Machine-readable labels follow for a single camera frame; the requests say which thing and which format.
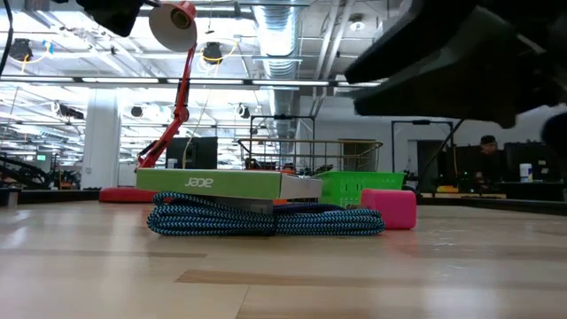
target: white column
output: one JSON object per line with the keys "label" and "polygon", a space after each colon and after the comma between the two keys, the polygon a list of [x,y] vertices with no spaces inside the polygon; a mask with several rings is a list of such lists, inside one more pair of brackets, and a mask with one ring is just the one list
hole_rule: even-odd
{"label": "white column", "polygon": [[81,187],[115,187],[120,158],[121,105],[117,89],[91,89]]}

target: green basket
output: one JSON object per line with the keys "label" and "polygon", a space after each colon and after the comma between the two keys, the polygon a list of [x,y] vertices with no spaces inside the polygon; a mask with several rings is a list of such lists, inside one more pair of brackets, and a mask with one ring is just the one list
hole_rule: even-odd
{"label": "green basket", "polygon": [[320,203],[342,207],[359,205],[364,189],[401,190],[403,173],[325,172],[316,176],[322,180]]}

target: ductwork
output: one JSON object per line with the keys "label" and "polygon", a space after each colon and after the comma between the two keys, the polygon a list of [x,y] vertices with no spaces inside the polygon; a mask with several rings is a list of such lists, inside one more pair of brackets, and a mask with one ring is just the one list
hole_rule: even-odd
{"label": "ductwork", "polygon": [[[288,57],[297,51],[299,8],[279,5],[255,6],[253,12],[258,22],[260,52],[270,57]],[[295,79],[298,62],[264,60],[264,71],[269,79]],[[299,93],[288,89],[272,89],[269,103],[274,115],[298,115]],[[278,138],[294,138],[297,122],[275,121]]]}

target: pink eraser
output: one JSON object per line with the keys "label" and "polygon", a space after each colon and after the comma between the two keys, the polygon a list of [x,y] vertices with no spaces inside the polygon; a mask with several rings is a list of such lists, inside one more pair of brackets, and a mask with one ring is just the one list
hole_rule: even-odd
{"label": "pink eraser", "polygon": [[416,226],[417,203],[413,191],[362,190],[361,205],[380,212],[387,230],[411,230]]}

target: braided cable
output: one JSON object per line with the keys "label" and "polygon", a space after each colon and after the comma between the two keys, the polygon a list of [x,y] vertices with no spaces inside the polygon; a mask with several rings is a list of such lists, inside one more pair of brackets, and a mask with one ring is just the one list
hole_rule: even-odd
{"label": "braided cable", "polygon": [[148,227],[167,236],[369,236],[385,228],[376,210],[327,204],[281,205],[274,214],[261,214],[174,192],[156,194],[153,203]]}

